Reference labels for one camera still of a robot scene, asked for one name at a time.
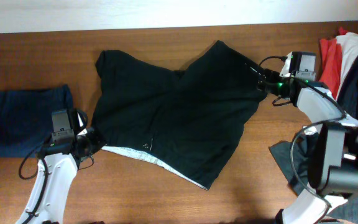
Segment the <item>black shorts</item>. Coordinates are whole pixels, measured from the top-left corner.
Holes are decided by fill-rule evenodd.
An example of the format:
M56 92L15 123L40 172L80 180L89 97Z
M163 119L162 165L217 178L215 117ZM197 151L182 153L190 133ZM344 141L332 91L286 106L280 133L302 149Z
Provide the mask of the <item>black shorts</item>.
M100 53L92 127L110 151L158 164L209 189L239 145L265 93L258 65L215 42L184 70L120 50Z

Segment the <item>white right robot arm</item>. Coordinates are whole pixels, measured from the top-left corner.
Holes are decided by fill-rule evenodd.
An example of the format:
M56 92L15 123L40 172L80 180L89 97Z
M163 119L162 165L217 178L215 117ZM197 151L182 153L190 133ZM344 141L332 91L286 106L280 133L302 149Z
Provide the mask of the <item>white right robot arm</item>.
M308 164L308 181L295 202L281 209L275 223L319 223L331 210L358 197L358 120L322 84L293 75L260 71L258 88L288 98L318 132Z

